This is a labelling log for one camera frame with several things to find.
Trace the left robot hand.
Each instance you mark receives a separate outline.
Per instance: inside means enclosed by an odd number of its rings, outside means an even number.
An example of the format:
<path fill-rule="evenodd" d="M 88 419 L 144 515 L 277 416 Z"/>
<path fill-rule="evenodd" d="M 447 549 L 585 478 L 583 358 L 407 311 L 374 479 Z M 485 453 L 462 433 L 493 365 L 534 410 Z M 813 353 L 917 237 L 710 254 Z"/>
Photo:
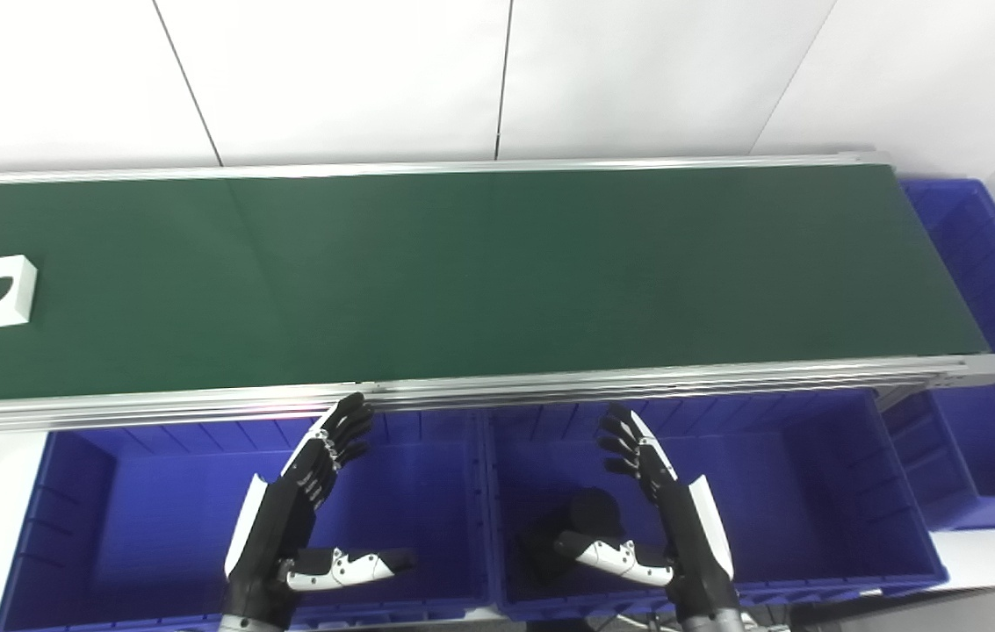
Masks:
<path fill-rule="evenodd" d="M 349 393 L 300 437 L 275 480 L 249 480 L 225 557 L 220 631 L 287 631 L 303 593 L 377 583 L 415 567 L 412 549 L 308 545 L 341 468 L 367 452 L 373 416 L 363 393 Z"/>

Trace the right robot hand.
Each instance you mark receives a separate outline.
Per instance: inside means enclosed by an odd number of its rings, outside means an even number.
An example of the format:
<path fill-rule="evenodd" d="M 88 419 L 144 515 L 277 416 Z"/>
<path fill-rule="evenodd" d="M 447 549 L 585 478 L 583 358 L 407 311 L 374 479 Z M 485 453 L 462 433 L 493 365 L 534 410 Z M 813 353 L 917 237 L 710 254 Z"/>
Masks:
<path fill-rule="evenodd" d="M 621 535 L 564 529 L 554 551 L 631 583 L 662 588 L 685 631 L 743 631 L 734 562 L 709 480 L 683 483 L 654 432 L 631 409 L 609 404 L 599 420 L 604 468 L 634 479 L 657 511 L 665 533 L 661 555 Z"/>

